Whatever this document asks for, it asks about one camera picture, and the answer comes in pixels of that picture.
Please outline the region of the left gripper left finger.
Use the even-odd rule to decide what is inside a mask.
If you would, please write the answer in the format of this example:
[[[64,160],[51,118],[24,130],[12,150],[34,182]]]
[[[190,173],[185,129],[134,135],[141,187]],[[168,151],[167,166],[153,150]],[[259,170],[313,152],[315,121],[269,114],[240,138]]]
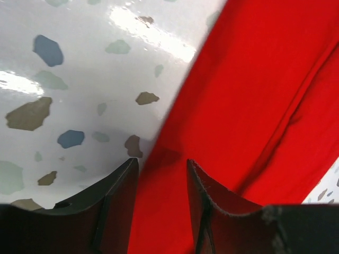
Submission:
[[[1,205],[1,253],[127,253],[139,178],[136,158],[55,204]]]

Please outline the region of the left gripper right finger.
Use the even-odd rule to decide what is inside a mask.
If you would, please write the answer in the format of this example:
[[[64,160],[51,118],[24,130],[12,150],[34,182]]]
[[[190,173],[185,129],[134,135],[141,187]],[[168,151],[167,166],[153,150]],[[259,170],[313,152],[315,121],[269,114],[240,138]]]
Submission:
[[[260,206],[186,163],[196,253],[338,253],[338,205]]]

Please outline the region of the red t-shirt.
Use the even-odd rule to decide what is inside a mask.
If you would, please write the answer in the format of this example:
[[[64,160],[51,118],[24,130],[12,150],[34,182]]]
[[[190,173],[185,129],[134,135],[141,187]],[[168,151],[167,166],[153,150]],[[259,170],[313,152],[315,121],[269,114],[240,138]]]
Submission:
[[[129,253],[192,253],[186,161],[301,203],[338,158],[338,1],[227,1],[139,181]]]

